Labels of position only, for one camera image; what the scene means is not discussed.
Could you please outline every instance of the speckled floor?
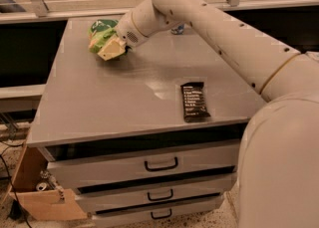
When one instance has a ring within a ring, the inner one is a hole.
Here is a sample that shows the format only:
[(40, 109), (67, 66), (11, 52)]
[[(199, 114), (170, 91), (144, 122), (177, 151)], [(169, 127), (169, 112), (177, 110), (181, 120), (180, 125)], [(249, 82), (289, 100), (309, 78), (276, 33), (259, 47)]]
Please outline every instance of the speckled floor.
[[(21, 124), (21, 134), (25, 134), (30, 124)], [(7, 140), (9, 134), (4, 125), (0, 124), (0, 139), (4, 143), (19, 145), (24, 142), (24, 139)], [(16, 163), (19, 159), (22, 147), (10, 147), (0, 143), (0, 153), (5, 159), (10, 170), (14, 170)], [(5, 167), (3, 162), (0, 162), (0, 223), (2, 228), (24, 228), (28, 227), (23, 217), (18, 220), (13, 220), (9, 216), (13, 199), (10, 196), (6, 197), (8, 187), (8, 179), (4, 178)], [(177, 216), (169, 219), (163, 219), (152, 222), (141, 222), (132, 225), (119, 226), (119, 228), (236, 228), (237, 227), (237, 187), (234, 186), (231, 191), (224, 193), (224, 202), (219, 209), (204, 212), (194, 213), (189, 215)], [(95, 227), (94, 223), (90, 220), (77, 220), (77, 221), (36, 221), (32, 216), (27, 215), (28, 221), (32, 228), (90, 228)]]

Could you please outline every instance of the desk top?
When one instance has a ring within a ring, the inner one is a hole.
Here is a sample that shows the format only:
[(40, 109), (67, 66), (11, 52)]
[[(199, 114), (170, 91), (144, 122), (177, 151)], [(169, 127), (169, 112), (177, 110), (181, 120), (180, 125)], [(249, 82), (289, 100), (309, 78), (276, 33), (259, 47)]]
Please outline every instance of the desk top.
[[(96, 19), (69, 20), (28, 146), (243, 122), (264, 105), (190, 28), (157, 33), (119, 60), (103, 61), (88, 51)], [(204, 122), (183, 120), (180, 85), (191, 81), (204, 82), (211, 114)]]

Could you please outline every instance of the desk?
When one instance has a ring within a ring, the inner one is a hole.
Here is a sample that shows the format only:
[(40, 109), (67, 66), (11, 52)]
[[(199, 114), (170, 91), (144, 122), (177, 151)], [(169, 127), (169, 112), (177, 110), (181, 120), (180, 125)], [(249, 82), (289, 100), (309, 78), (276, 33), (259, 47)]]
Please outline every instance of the desk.
[[(95, 20), (69, 20), (28, 147), (99, 227), (218, 207), (264, 101), (190, 28), (103, 61), (88, 52)], [(183, 120), (180, 85), (191, 81), (204, 82), (203, 122)]]

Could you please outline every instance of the drawer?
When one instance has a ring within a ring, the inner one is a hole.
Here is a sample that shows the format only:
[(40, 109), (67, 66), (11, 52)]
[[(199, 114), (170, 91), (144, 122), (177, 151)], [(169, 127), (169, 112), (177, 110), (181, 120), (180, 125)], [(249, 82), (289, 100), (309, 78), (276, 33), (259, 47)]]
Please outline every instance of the drawer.
[(218, 208), (222, 201), (222, 195), (205, 197), (178, 203), (167, 203), (152, 207), (93, 215), (92, 219), (97, 227), (113, 227), (142, 221), (160, 220), (193, 212), (208, 211)]
[(81, 188), (237, 165), (239, 140), (50, 162), (65, 188)]
[(76, 196), (85, 212), (154, 204), (231, 189), (236, 174), (211, 175)]

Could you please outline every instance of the brown box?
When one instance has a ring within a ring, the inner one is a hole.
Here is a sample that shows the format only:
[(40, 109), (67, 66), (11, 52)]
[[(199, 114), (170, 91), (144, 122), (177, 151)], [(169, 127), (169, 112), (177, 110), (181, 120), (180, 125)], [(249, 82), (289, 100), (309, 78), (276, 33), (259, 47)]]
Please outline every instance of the brown box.
[[(24, 147), (12, 181), (22, 207), (36, 220), (76, 220), (88, 218), (75, 201), (71, 189), (65, 189), (65, 200), (57, 190), (36, 191), (40, 171), (47, 167), (47, 160), (37, 148)], [(16, 198), (12, 187), (8, 193)]]

